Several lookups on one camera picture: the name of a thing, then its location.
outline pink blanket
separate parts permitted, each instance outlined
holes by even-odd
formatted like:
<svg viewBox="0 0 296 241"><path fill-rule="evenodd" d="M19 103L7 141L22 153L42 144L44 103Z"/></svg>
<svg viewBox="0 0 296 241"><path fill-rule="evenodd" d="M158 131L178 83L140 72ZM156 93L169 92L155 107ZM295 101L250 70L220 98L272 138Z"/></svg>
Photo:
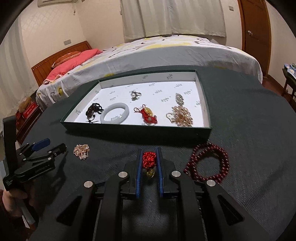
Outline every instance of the pink blanket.
<svg viewBox="0 0 296 241"><path fill-rule="evenodd" d="M90 50L83 51L79 56L72 58L72 59L60 64L59 66L55 67L50 72L48 77L43 81L43 84L47 85L50 82L54 82L58 78L64 76L70 70L74 69L78 65L81 65L82 63L89 60L90 58L92 58L96 54L100 54L100 53L103 53L103 51L98 50L98 49L90 49Z"/></svg>

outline white bangle bracelet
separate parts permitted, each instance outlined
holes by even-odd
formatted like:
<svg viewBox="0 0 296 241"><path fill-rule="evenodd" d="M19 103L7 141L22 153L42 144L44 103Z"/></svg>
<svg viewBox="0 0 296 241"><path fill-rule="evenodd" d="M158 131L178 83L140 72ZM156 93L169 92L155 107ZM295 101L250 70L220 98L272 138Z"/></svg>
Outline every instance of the white bangle bracelet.
<svg viewBox="0 0 296 241"><path fill-rule="evenodd" d="M124 109L123 114L121 114L119 117L117 117L114 120L105 120L105 116L107 115L107 113L110 112L111 110L114 110L117 108ZM100 116L100 121L102 124L120 124L123 121L125 121L125 119L128 117L128 115L129 115L129 108L126 104L115 103L115 104L109 105L106 109L103 110L103 112Z"/></svg>

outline door handle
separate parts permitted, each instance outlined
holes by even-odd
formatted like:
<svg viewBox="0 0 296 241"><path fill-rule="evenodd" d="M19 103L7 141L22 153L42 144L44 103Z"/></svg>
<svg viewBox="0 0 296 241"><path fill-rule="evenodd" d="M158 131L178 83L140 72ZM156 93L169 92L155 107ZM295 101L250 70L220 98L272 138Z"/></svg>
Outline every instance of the door handle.
<svg viewBox="0 0 296 241"><path fill-rule="evenodd" d="M248 30L248 34L251 35L251 37L253 37L253 32L251 32L250 30Z"/></svg>

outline white curtain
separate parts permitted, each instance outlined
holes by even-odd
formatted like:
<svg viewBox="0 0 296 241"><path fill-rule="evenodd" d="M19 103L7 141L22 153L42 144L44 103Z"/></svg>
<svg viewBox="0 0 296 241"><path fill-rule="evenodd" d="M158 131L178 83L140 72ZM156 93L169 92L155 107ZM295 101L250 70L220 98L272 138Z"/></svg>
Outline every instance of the white curtain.
<svg viewBox="0 0 296 241"><path fill-rule="evenodd" d="M220 0L121 0L126 42L170 34L226 37Z"/></svg>
<svg viewBox="0 0 296 241"><path fill-rule="evenodd" d="M0 123L38 89L22 38L20 16L0 44Z"/></svg>

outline wooden floor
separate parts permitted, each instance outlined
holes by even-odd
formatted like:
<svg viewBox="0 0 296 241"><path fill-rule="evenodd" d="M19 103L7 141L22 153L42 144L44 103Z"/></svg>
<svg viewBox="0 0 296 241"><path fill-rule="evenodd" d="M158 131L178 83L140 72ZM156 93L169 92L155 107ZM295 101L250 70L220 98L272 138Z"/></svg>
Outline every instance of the wooden floor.
<svg viewBox="0 0 296 241"><path fill-rule="evenodd" d="M283 93L283 87L272 77L263 78L263 82L262 85L269 90L272 90L273 92L277 93L278 95L282 95ZM291 95L289 95L287 92L285 93L284 97L288 102L291 100ZM292 100L291 102L291 107L293 108L293 110L296 112L296 102L294 100Z"/></svg>

